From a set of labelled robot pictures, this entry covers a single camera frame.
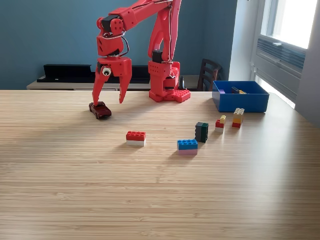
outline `yellow lego brick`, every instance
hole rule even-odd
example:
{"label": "yellow lego brick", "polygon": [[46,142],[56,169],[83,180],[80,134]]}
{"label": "yellow lego brick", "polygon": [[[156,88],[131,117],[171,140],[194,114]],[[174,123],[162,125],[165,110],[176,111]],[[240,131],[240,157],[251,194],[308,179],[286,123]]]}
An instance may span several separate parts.
{"label": "yellow lego brick", "polygon": [[242,119],[233,119],[232,122],[235,124],[242,124]]}
{"label": "yellow lego brick", "polygon": [[221,124],[225,124],[226,123],[226,116],[225,115],[221,116],[220,123]]}
{"label": "yellow lego brick", "polygon": [[234,111],[233,120],[239,119],[239,120],[241,120],[241,122],[238,122],[238,123],[242,123],[244,121],[244,112],[245,112],[245,110],[243,108],[237,108]]}

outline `blue wall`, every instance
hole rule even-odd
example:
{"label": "blue wall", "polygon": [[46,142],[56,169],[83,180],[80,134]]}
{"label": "blue wall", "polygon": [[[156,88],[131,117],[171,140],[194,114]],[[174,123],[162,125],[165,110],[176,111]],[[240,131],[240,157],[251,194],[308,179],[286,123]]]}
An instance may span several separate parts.
{"label": "blue wall", "polygon": [[[44,74],[44,64],[97,63],[96,21],[136,0],[1,0],[0,89],[26,89]],[[204,43],[199,26],[207,0],[183,0],[175,61],[184,75],[198,75]],[[156,16],[126,33],[134,65],[147,65]]]}
{"label": "blue wall", "polygon": [[223,80],[229,79],[237,0],[208,0],[203,57],[222,66]]}

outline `red toy car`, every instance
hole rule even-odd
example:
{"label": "red toy car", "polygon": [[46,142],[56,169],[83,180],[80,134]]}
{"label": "red toy car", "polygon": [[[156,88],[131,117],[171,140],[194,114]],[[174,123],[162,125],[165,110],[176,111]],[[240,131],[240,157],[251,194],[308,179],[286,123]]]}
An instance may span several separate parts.
{"label": "red toy car", "polygon": [[103,117],[111,116],[111,111],[103,101],[99,101],[97,106],[94,106],[94,103],[89,104],[89,110],[95,115],[96,119],[101,119]]}

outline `chair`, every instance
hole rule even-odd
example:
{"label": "chair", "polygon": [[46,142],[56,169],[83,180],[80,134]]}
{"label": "chair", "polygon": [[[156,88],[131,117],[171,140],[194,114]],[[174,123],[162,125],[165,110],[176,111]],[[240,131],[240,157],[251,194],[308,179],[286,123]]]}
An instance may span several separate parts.
{"label": "chair", "polygon": [[209,59],[203,59],[201,64],[201,70],[198,80],[197,91],[203,92],[205,86],[205,92],[211,92],[213,89],[214,81],[218,80],[221,66]]}

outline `blue plastic bin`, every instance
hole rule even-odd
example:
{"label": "blue plastic bin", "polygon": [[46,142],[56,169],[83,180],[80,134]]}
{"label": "blue plastic bin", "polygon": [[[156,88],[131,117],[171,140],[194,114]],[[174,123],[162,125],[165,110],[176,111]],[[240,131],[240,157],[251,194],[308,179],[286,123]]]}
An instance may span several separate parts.
{"label": "blue plastic bin", "polygon": [[[232,94],[232,87],[247,94]],[[246,113],[264,113],[268,107],[269,93],[255,81],[214,81],[213,101],[219,112],[233,113],[236,108]]]}

